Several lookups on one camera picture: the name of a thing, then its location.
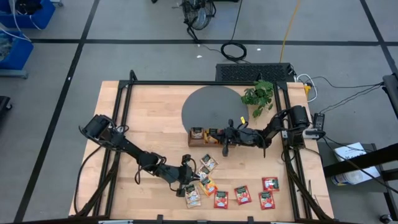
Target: yellow cable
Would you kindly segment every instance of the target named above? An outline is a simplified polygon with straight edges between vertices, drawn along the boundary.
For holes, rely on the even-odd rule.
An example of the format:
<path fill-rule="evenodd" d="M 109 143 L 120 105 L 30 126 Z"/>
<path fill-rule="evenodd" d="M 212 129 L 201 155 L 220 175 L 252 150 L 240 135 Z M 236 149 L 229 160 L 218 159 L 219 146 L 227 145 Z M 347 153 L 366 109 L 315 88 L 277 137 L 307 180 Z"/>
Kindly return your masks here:
<path fill-rule="evenodd" d="M 293 16 L 292 16 L 292 18 L 290 19 L 289 26 L 288 26 L 287 31 L 286 31 L 286 34 L 285 34 L 284 42 L 283 42 L 283 44 L 282 44 L 282 51 L 280 52 L 279 63 L 282 62 L 282 58 L 284 57 L 285 42 L 286 42 L 287 36 L 289 35 L 290 28 L 292 27 L 293 20 L 294 20 L 294 17 L 295 17 L 295 15 L 296 15 L 296 12 L 297 12 L 297 10 L 299 9 L 299 5 L 300 5 L 300 0 L 297 0 L 296 8 L 294 9 Z"/>

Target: gray floor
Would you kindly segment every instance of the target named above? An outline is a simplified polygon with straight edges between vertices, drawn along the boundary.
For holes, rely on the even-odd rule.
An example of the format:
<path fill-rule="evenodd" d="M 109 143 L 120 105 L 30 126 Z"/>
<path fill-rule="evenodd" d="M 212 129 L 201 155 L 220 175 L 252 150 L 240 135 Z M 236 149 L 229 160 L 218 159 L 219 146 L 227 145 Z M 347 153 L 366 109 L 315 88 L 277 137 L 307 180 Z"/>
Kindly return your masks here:
<path fill-rule="evenodd" d="M 35 39 L 79 39 L 94 0 L 63 2 L 65 7 L 57 8 L 46 30 L 27 30 L 26 34 Z M 398 1 L 366 2 L 384 40 L 397 42 L 394 9 Z M 100 0 L 88 38 L 188 40 L 182 12 L 172 9 L 176 3 Z M 201 39 L 229 39 L 232 35 L 239 4 L 216 5 L 217 17 L 198 32 Z M 294 6 L 293 0 L 245 0 L 235 39 L 282 40 Z M 302 0 L 288 39 L 377 41 L 359 0 Z M 14 103 L 0 133 L 0 223 L 12 222 L 15 217 L 77 44 L 34 47 L 25 66 L 29 79 L 0 79 L 0 95 L 10 96 Z M 246 47 L 250 62 L 279 60 L 280 45 Z M 398 60 L 398 47 L 389 50 Z M 228 52 L 238 54 L 239 50 Z M 284 62 L 293 64 L 297 73 L 321 75 L 335 85 L 377 83 L 391 73 L 380 46 L 288 45 Z M 85 44 L 24 220 L 68 215 L 86 143 L 77 127 L 92 117 L 103 80 L 126 79 L 130 69 L 140 80 L 214 80 L 217 63 L 229 62 L 221 54 L 193 44 Z M 315 84 L 319 96 L 310 104 L 313 113 L 356 92 L 331 88 L 321 79 Z M 336 141 L 373 142 L 384 147 L 397 142 L 398 121 L 380 89 L 328 112 L 325 129 Z M 337 190 L 330 191 L 330 197 L 335 217 L 343 221 L 378 223 L 378 215 L 388 213 L 381 193 Z"/>

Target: white cable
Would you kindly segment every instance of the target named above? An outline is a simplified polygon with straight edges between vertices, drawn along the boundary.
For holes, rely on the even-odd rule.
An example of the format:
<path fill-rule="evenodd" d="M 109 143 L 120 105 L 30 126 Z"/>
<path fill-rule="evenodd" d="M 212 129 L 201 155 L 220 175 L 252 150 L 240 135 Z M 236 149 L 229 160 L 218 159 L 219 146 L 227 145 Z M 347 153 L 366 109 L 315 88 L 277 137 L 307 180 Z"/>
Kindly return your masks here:
<path fill-rule="evenodd" d="M 33 26 L 35 26 L 36 29 L 41 30 L 41 29 L 35 24 L 35 22 L 33 22 L 32 15 L 30 15 L 29 18 L 30 18 L 30 21 L 32 21 Z"/>
<path fill-rule="evenodd" d="M 2 29 L 6 34 L 9 34 L 9 35 L 11 35 L 11 36 L 13 36 L 13 37 L 16 37 L 16 38 L 18 38 L 18 39 L 22 39 L 22 40 L 27 40 L 27 41 L 29 41 L 29 42 L 32 42 L 22 31 L 21 31 L 21 29 L 19 28 L 19 26 L 18 26 L 18 23 L 17 23 L 17 18 L 16 18 L 16 15 L 15 15 L 15 0 L 12 0 L 12 15 L 14 16 L 14 22 L 15 22 L 15 26 L 17 27 L 17 29 L 19 30 L 19 32 L 21 32 L 21 34 L 25 37 L 25 39 L 24 38 L 22 38 L 22 37 L 17 37 L 17 36 L 15 36 L 15 35 L 11 35 L 10 33 L 8 33 L 8 32 L 6 32 L 4 29 Z"/>
<path fill-rule="evenodd" d="M 301 74 L 301 75 L 299 75 L 299 76 L 297 77 L 297 80 L 298 80 L 301 76 L 306 76 L 307 78 L 309 78 L 310 81 L 311 81 L 311 83 L 312 83 L 313 89 L 315 90 L 315 97 L 312 98 L 311 100 L 308 100 L 308 101 L 307 101 L 308 103 L 309 103 L 309 102 L 312 102 L 312 101 L 314 101 L 314 100 L 317 98 L 317 96 L 318 96 L 317 88 L 316 88 L 314 82 L 312 81 L 311 77 L 310 77 L 309 75 L 307 75 L 307 74 Z"/>

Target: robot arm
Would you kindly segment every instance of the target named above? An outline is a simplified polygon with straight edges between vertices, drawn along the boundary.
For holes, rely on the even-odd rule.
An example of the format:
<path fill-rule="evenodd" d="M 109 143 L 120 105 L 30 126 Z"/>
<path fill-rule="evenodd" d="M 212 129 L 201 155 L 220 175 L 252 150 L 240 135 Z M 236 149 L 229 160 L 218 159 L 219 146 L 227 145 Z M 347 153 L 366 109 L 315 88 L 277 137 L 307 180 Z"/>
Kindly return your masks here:
<path fill-rule="evenodd" d="M 180 167 L 166 165 L 166 157 L 154 152 L 143 151 L 128 141 L 124 135 L 127 128 L 127 126 L 116 127 L 113 121 L 105 115 L 95 115 L 83 129 L 80 128 L 80 132 L 100 146 L 129 154 L 136 159 L 140 170 L 160 177 L 169 184 L 178 181 L 182 185 L 188 185 L 191 181 L 199 180 L 199 176 L 188 165 L 188 162 L 193 160 L 189 154 L 182 157 Z"/>
<path fill-rule="evenodd" d="M 292 127 L 290 129 L 284 127 L 284 119 L 286 116 L 290 116 L 290 120 L 292 121 Z M 289 145 L 294 146 L 298 142 L 302 142 L 299 138 L 302 137 L 303 131 L 310 125 L 307 111 L 303 106 L 293 106 L 290 109 L 280 111 L 272 117 L 267 127 L 263 130 L 247 128 L 247 122 L 244 124 L 243 128 L 240 128 L 242 124 L 234 128 L 231 119 L 228 123 L 229 127 L 214 136 L 214 138 L 223 143 L 223 156 L 225 157 L 228 156 L 229 144 L 256 146 L 265 150 L 271 145 L 272 138 L 280 131 L 286 132 L 285 134 L 287 135 Z"/>

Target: small packet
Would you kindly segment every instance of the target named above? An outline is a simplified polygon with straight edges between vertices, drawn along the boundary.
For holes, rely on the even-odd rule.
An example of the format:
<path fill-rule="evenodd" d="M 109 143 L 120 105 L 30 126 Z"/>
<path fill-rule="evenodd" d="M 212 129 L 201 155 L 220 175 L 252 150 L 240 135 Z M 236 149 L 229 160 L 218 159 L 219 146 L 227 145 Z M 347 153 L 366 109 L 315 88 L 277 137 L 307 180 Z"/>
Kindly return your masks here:
<path fill-rule="evenodd" d="M 246 185 L 235 188 L 235 194 L 238 205 L 243 205 L 245 203 L 251 202 L 250 193 Z"/>
<path fill-rule="evenodd" d="M 217 190 L 216 183 L 214 183 L 214 180 L 211 177 L 206 177 L 203 180 L 201 180 L 200 187 L 207 196 L 210 196 L 212 193 L 214 193 Z"/>
<path fill-rule="evenodd" d="M 279 191 L 278 177 L 263 177 L 262 186 L 264 191 Z"/>
<path fill-rule="evenodd" d="M 198 176 L 200 177 L 200 180 L 203 180 L 206 178 L 210 173 L 210 170 L 207 169 L 205 165 L 202 165 L 199 170 L 197 171 Z"/>
<path fill-rule="evenodd" d="M 200 200 L 200 194 L 197 187 L 193 184 L 185 187 L 185 200 L 187 204 Z"/>
<path fill-rule="evenodd" d="M 207 144 L 218 144 L 218 140 L 213 136 L 218 134 L 218 129 L 209 128 L 205 131 L 205 143 Z"/>
<path fill-rule="evenodd" d="M 272 196 L 272 192 L 260 192 L 259 198 L 261 210 L 275 208 L 274 196 Z"/>
<path fill-rule="evenodd" d="M 191 138 L 192 139 L 203 139 L 204 130 L 203 128 L 191 128 Z"/>
<path fill-rule="evenodd" d="M 200 162 L 202 162 L 203 165 L 205 165 L 206 168 L 210 171 L 212 171 L 218 165 L 218 162 L 213 159 L 209 154 L 203 156 L 203 158 L 200 159 Z"/>
<path fill-rule="evenodd" d="M 214 208 L 228 209 L 228 192 L 216 191 L 214 195 Z"/>
<path fill-rule="evenodd" d="M 188 208 L 193 208 L 193 207 L 200 206 L 200 205 L 201 205 L 200 201 L 194 201 L 194 202 L 188 203 L 187 207 Z"/>

